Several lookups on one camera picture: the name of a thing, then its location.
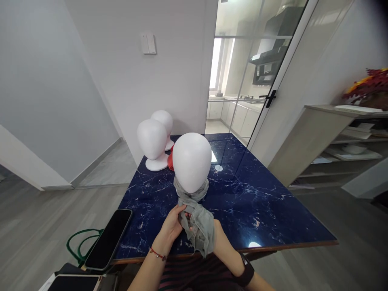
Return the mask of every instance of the gray floor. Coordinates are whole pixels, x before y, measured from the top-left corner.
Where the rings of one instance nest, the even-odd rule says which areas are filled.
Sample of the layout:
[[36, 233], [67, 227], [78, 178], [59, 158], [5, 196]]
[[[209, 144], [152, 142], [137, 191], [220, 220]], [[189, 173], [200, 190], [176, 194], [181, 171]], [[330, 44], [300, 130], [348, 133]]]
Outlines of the gray floor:
[[[126, 188], [39, 193], [1, 182], [0, 290], [38, 290], [65, 262], [75, 264], [67, 238], [103, 228]], [[255, 270], [276, 290], [387, 290], [388, 215], [340, 190], [297, 197], [340, 245], [280, 251], [254, 261]]]
[[[1, 182], [0, 290], [38, 290], [64, 263], [76, 265], [67, 239], [104, 228], [127, 187], [39, 192], [22, 180]], [[73, 249], [87, 236], [74, 238]]]
[[77, 189], [129, 183], [136, 170], [128, 145], [122, 141], [81, 181]]

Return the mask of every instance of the light switch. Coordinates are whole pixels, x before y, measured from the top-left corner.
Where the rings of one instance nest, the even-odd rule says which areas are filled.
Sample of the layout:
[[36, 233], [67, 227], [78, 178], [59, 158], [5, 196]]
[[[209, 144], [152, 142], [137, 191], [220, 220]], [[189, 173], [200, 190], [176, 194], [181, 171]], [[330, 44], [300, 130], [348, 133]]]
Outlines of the light switch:
[[156, 55], [155, 37], [152, 33], [147, 34], [148, 50], [151, 55]]
[[141, 50], [145, 55], [156, 55], [155, 37], [150, 32], [140, 34]]
[[141, 41], [141, 50], [143, 51], [143, 54], [148, 55], [150, 53], [150, 50], [148, 49], [147, 34], [141, 33], [140, 41]]

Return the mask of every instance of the red object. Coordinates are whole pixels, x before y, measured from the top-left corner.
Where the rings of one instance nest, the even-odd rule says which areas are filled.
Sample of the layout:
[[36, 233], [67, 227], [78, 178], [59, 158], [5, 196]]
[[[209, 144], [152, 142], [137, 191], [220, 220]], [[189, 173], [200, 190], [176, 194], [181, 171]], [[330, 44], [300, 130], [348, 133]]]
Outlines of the red object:
[[154, 253], [155, 257], [160, 257], [162, 259], [162, 261], [167, 260], [167, 256], [163, 256], [163, 255], [158, 254], [156, 251], [154, 251], [154, 249], [152, 247], [150, 248], [150, 253]]
[[174, 170], [174, 165], [173, 165], [173, 148], [174, 146], [172, 146], [171, 148], [171, 154], [169, 155], [169, 158], [167, 159], [167, 163], [169, 164], [169, 169], [170, 170]]

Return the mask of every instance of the green bag handle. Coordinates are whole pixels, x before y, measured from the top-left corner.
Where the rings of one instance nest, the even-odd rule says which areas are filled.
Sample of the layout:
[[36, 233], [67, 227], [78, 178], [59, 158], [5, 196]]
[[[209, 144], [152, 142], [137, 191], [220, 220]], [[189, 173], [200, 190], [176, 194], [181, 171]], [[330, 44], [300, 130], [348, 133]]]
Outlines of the green bag handle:
[[[88, 237], [87, 237], [86, 239], [84, 239], [84, 240], [80, 243], [80, 245], [78, 246], [78, 248], [77, 248], [77, 254], [76, 254], [75, 252], [73, 252], [73, 250], [70, 248], [70, 241], [72, 240], [72, 238], [75, 237], [75, 236], [77, 236], [77, 235], [79, 235], [79, 234], [81, 234], [81, 233], [90, 232], [90, 231], [96, 231], [96, 232], [98, 232], [98, 234], [92, 235], [92, 236], [88, 236]], [[88, 229], [85, 229], [85, 230], [81, 230], [81, 231], [79, 231], [79, 232], [76, 232], [75, 234], [73, 234], [73, 235], [67, 240], [66, 248], [67, 248], [67, 250], [70, 252], [70, 254], [77, 260], [79, 267], [81, 267], [81, 266], [85, 263], [86, 258], [89, 256], [89, 253], [90, 253], [90, 251], [92, 250], [92, 248], [94, 247], [94, 244], [95, 244], [96, 242], [94, 242], [93, 246], [88, 250], [88, 252], [86, 253], [85, 256], [83, 256], [83, 255], [81, 254], [81, 246], [82, 246], [82, 244], [83, 244], [84, 242], [86, 242], [86, 241], [87, 241], [88, 239], [90, 239], [90, 238], [99, 237], [99, 236], [102, 234], [103, 231], [104, 231], [104, 229], [98, 230], [98, 229], [95, 229], [95, 228], [88, 228]]]

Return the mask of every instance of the red string bracelet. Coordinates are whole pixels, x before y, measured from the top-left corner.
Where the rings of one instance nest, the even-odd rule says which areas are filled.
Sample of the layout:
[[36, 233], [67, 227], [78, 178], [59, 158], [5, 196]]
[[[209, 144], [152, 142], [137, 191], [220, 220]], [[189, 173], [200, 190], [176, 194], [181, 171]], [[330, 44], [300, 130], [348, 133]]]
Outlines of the red string bracelet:
[[154, 249], [152, 247], [150, 248], [150, 253], [154, 253], [155, 257], [160, 257], [162, 259], [162, 261], [167, 260], [167, 256], [162, 256], [162, 255], [158, 254], [156, 251], [154, 251]]

